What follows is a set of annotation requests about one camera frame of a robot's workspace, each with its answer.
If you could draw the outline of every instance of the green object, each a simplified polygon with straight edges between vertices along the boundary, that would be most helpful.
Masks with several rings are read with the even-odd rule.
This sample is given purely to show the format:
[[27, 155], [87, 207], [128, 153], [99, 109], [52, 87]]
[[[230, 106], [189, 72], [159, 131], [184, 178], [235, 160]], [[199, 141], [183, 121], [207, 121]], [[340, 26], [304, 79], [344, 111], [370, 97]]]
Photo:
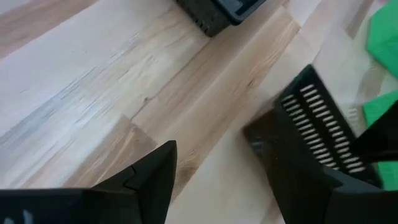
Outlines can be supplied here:
[[[363, 112], [367, 126], [377, 121], [397, 100], [398, 91], [394, 91], [365, 103]], [[398, 190], [398, 162], [379, 162], [377, 168], [384, 190]]]
[[398, 0], [372, 16], [368, 35], [368, 52], [398, 78]]

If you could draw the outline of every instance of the wooden floor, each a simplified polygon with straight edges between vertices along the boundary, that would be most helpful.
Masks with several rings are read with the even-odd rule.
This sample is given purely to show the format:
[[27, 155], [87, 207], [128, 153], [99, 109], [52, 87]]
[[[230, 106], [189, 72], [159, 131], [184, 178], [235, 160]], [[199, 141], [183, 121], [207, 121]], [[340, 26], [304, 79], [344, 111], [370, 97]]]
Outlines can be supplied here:
[[386, 0], [267, 0], [204, 36], [172, 0], [0, 2], [0, 188], [89, 187], [169, 139], [167, 223], [283, 223], [240, 133], [313, 63], [359, 134], [398, 89], [365, 51]]

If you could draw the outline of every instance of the green fabric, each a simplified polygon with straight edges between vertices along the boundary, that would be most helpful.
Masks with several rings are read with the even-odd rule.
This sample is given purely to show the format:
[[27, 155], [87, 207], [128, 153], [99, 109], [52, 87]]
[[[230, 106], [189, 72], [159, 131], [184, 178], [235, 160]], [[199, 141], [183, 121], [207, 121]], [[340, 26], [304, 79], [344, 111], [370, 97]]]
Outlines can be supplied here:
[[398, 78], [398, 0], [389, 1], [370, 21], [368, 52]]
[[[367, 126], [377, 121], [397, 100], [398, 91], [394, 91], [365, 103], [363, 112]], [[384, 189], [398, 190], [398, 162], [379, 162], [377, 166]]]

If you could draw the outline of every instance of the black plastic bin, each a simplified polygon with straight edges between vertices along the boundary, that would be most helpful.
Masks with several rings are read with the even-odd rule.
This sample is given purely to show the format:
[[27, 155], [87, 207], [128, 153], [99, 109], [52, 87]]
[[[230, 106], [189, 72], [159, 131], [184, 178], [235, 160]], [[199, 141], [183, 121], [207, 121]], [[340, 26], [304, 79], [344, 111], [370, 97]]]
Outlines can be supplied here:
[[200, 29], [213, 37], [229, 25], [239, 25], [266, 0], [176, 0]]
[[367, 163], [398, 159], [397, 113], [398, 102], [355, 138], [315, 69], [305, 67], [243, 130], [286, 224], [398, 223], [398, 191], [382, 190]]

